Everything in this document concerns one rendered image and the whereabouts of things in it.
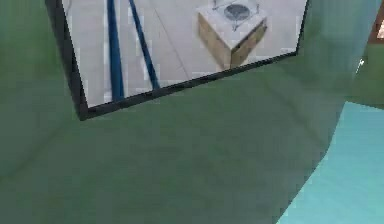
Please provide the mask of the brown framed window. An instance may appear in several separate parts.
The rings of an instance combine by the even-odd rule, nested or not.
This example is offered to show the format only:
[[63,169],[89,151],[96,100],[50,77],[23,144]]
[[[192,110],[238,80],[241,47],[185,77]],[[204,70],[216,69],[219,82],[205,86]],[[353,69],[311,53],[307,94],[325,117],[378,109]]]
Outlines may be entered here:
[[369,44],[384,44],[384,0],[381,1],[368,38]]

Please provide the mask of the black framed wall picture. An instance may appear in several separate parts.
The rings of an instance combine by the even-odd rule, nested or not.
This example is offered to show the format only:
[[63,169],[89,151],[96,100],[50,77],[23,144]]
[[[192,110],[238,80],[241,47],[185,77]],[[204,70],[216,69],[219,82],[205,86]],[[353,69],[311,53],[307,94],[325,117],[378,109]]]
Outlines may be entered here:
[[311,0],[44,0],[79,119],[298,53]]

